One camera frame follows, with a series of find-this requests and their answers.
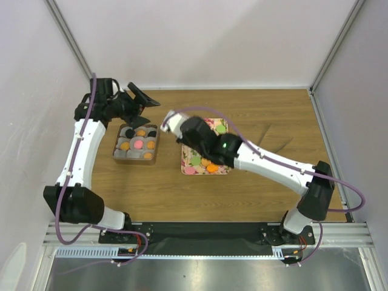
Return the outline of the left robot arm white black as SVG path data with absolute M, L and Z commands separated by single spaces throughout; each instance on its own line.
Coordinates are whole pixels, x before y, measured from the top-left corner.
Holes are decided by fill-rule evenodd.
M 147 107 L 160 103 L 134 83 L 124 90 L 113 78 L 90 78 L 90 92 L 86 93 L 75 108 L 72 144 L 62 172 L 52 186 L 45 186 L 43 197 L 55 216 L 55 231 L 60 243 L 73 244 L 76 239 L 66 240 L 60 224 L 83 224 L 81 232 L 89 227 L 111 232 L 121 243 L 133 237 L 130 216 L 126 212 L 107 207 L 104 200 L 92 191 L 92 174 L 99 145 L 109 122 L 123 120 L 132 129 L 149 123 L 142 117 Z

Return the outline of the black round cookie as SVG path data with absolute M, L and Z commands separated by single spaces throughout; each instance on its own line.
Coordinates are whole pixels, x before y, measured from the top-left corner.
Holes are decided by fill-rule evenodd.
M 135 131 L 133 129 L 127 129 L 125 132 L 125 136 L 127 138 L 133 138 L 135 136 Z
M 148 137 L 153 137 L 155 138 L 156 137 L 156 134 L 157 134 L 157 131 L 156 130 L 151 130 L 148 132 L 147 136 Z

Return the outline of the metal serving tongs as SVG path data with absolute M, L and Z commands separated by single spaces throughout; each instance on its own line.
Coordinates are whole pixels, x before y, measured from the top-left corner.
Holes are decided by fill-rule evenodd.
M 280 134 L 271 124 L 264 125 L 257 146 L 273 153 L 279 153 L 293 141 L 293 137 Z

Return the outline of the orange cookie small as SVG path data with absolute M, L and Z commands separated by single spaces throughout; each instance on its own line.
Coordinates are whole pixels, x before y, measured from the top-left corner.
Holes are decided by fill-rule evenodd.
M 146 131 L 145 130 L 138 130 L 136 132 L 136 136 L 145 136 L 146 135 Z

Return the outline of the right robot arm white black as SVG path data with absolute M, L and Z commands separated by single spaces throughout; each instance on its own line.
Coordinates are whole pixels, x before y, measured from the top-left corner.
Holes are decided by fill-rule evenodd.
M 279 236 L 284 243 L 298 240 L 312 221 L 325 220 L 335 188 L 322 177 L 332 174 L 328 163 L 320 161 L 314 166 L 289 160 L 233 133 L 215 133 L 198 116 L 183 117 L 174 132 L 178 142 L 214 164 L 259 174 L 300 195 L 297 205 L 282 218 Z

